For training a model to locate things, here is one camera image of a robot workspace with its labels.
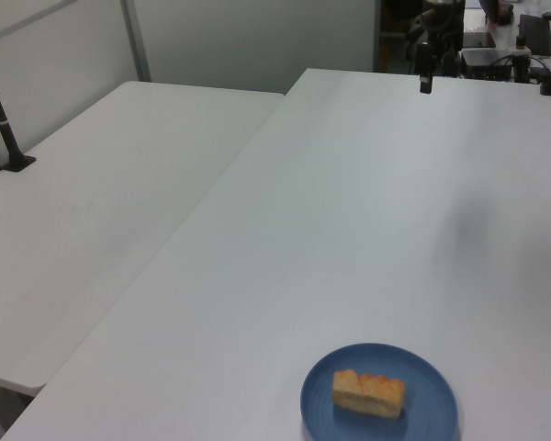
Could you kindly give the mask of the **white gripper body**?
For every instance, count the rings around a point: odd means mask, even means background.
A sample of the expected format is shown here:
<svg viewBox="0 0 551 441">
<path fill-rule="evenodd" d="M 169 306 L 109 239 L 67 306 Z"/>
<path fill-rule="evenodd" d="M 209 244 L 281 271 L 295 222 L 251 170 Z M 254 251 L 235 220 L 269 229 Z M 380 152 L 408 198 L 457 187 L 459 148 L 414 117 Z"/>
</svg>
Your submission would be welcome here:
<svg viewBox="0 0 551 441">
<path fill-rule="evenodd" d="M 428 42 L 417 45 L 416 74 L 426 79 L 433 75 L 433 47 Z"/>
</svg>

